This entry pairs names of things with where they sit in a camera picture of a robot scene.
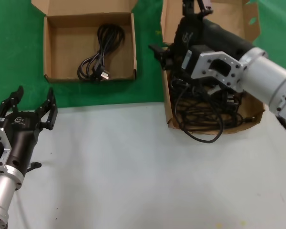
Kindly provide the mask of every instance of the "green cloth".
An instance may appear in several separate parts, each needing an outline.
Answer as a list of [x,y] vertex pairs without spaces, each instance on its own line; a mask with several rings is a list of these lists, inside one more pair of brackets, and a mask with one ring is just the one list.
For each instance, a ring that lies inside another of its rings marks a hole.
[[[286,0],[260,0],[262,36],[256,44],[286,67]],[[162,43],[162,0],[139,0],[133,9],[137,43],[136,81],[53,84],[58,107],[163,101],[161,68],[148,49]],[[0,0],[0,102],[24,87],[20,109],[35,109],[50,84],[43,78],[43,14],[30,0]]]

